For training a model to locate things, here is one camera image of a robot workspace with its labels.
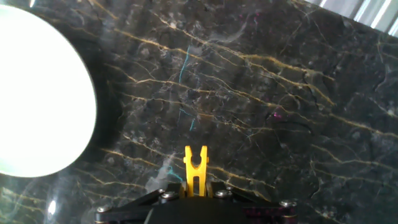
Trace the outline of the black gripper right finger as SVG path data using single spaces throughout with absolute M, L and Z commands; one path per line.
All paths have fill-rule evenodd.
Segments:
M 298 223 L 295 200 L 273 202 L 223 182 L 207 184 L 207 197 L 211 202 L 208 213 L 213 223 Z

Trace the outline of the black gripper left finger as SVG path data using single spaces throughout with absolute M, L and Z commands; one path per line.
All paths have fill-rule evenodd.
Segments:
M 124 223 L 144 221 L 155 207 L 185 198 L 186 183 L 171 183 L 120 207 L 103 205 L 94 214 L 94 223 Z

